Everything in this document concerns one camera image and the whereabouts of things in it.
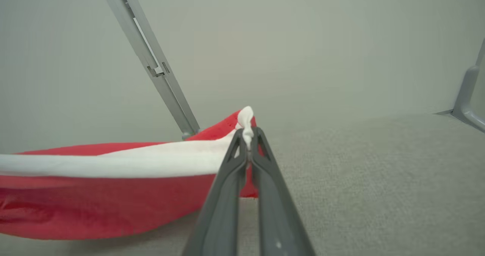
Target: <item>gray carpet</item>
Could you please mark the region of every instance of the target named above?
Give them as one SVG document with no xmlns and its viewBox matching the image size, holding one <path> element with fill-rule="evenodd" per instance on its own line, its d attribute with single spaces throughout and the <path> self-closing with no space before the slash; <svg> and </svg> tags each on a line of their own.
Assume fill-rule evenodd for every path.
<svg viewBox="0 0 485 256">
<path fill-rule="evenodd" d="M 449 116 L 381 118 L 268 137 L 319 255 L 484 255 L 485 134 Z M 257 201 L 239 255 L 258 255 Z M 132 237 L 0 236 L 2 255 L 179 255 L 196 214 Z"/>
</svg>

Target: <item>gray plastic stand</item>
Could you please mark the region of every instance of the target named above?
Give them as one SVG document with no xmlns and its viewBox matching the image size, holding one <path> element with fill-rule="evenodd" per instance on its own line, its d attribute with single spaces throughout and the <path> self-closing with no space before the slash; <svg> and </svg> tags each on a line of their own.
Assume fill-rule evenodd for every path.
<svg viewBox="0 0 485 256">
<path fill-rule="evenodd" d="M 106 0 L 106 2 L 108 2 L 135 54 L 140 59 L 153 85 L 182 131 L 183 138 L 186 139 L 196 134 L 199 130 L 199 124 L 138 0 Z"/>
<path fill-rule="evenodd" d="M 452 115 L 485 133 L 485 120 L 476 115 L 470 105 L 471 95 L 473 94 L 479 72 L 480 68 L 478 66 L 472 66 L 466 71 Z"/>
</svg>

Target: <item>red fabric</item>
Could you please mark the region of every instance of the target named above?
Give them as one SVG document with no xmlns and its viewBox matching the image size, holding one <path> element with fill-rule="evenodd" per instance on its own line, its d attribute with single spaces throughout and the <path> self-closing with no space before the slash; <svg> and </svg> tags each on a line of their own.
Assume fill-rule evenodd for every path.
<svg viewBox="0 0 485 256">
<path fill-rule="evenodd" d="M 188 140 L 216 140 L 227 135 L 234 129 L 237 115 Z M 80 145 L 21 154 L 99 155 L 161 143 Z M 0 176 L 0 232 L 34 239 L 99 239 L 145 232 L 201 208 L 214 177 Z M 257 197 L 247 178 L 241 196 Z"/>
</svg>

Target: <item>white cloth edge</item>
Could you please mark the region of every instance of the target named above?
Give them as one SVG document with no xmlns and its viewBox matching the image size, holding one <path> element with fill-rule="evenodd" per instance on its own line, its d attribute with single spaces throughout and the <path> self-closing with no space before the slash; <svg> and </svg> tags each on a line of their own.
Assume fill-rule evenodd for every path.
<svg viewBox="0 0 485 256">
<path fill-rule="evenodd" d="M 234 130 L 218 140 L 171 142 L 98 156 L 0 154 L 0 175 L 85 178 L 163 178 L 217 173 L 232 137 L 244 128 L 253 137 L 250 106 L 238 114 Z"/>
</svg>

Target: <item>white wall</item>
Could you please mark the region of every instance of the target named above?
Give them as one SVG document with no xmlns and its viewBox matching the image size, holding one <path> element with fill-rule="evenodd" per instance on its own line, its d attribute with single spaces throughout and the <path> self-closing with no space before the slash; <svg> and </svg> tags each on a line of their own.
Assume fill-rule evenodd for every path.
<svg viewBox="0 0 485 256">
<path fill-rule="evenodd" d="M 202 127 L 452 109 L 484 0 L 140 0 Z M 104 0 L 0 0 L 0 152 L 180 132 Z"/>
<path fill-rule="evenodd" d="M 105 0 L 0 0 L 0 152 L 180 140 Z"/>
</svg>

